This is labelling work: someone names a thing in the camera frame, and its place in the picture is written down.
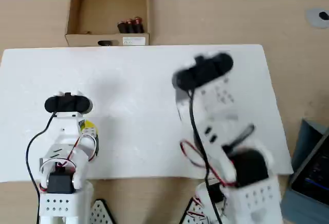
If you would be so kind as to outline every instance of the open cardboard box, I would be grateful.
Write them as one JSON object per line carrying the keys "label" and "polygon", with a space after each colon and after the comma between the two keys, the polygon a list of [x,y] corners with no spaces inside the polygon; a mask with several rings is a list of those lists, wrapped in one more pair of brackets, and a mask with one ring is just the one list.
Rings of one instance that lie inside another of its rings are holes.
{"label": "open cardboard box", "polygon": [[[119,33],[118,23],[136,16],[145,33]],[[149,27],[149,0],[70,0],[65,37],[71,47],[148,45]]]}

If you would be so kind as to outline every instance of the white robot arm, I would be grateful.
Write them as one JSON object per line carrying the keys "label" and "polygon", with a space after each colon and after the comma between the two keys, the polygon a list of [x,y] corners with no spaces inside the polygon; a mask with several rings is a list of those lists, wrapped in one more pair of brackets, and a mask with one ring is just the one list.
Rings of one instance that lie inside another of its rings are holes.
{"label": "white robot arm", "polygon": [[187,157],[186,145],[204,157],[203,147],[216,178],[209,180],[211,187],[205,183],[197,187],[197,199],[208,223],[283,223],[278,179],[272,170],[275,162],[257,139],[252,121],[235,108],[226,76],[232,67],[233,60],[226,53],[208,59],[197,57],[195,66],[173,78],[181,120],[189,127],[195,124],[196,146],[183,141],[181,148]]}
{"label": "white robot arm", "polygon": [[89,224],[94,189],[85,177],[99,144],[96,127],[83,114],[92,102],[82,94],[60,93],[47,99],[45,108],[53,113],[51,126],[58,135],[40,158],[39,223]]}

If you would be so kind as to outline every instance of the white label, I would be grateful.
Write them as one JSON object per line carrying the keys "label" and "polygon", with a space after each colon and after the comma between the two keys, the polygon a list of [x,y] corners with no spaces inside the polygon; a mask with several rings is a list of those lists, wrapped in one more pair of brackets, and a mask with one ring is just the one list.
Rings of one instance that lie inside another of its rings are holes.
{"label": "white label", "polygon": [[146,42],[144,37],[124,37],[122,40],[124,46],[144,46]]}

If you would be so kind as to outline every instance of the white board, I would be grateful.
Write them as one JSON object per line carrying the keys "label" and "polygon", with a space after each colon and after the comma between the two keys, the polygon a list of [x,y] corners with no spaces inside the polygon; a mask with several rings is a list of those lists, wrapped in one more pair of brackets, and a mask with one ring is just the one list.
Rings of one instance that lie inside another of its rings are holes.
{"label": "white board", "polygon": [[[0,181],[29,180],[25,149],[50,117],[44,109],[45,100],[59,90],[79,90],[94,104],[87,117],[99,129],[100,152],[90,164],[89,178],[203,178],[203,170],[193,167],[179,149],[184,134],[171,79],[175,71],[192,65],[194,56],[219,51],[229,51],[234,60],[230,81],[237,106],[255,122],[257,135],[277,159],[276,171],[291,173],[260,45],[36,48],[9,49],[3,55],[0,163],[10,166],[2,168]],[[252,90],[252,99],[246,89]],[[36,178],[39,158],[53,143],[50,134],[51,127],[30,150]]]}

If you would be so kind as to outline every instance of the wooden table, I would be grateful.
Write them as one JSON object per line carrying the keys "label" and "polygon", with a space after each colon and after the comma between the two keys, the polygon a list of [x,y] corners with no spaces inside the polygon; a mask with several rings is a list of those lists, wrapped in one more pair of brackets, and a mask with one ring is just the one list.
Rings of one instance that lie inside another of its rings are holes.
{"label": "wooden table", "polygon": [[[308,8],[329,10],[327,1],[151,0],[151,44],[262,44],[292,153],[302,117],[329,123],[329,29],[312,28],[304,15]],[[68,0],[0,0],[0,52],[65,47],[67,7]],[[107,200],[119,224],[176,224],[198,182],[99,180],[95,197]],[[1,183],[0,191],[1,223],[34,223],[30,182]]]}

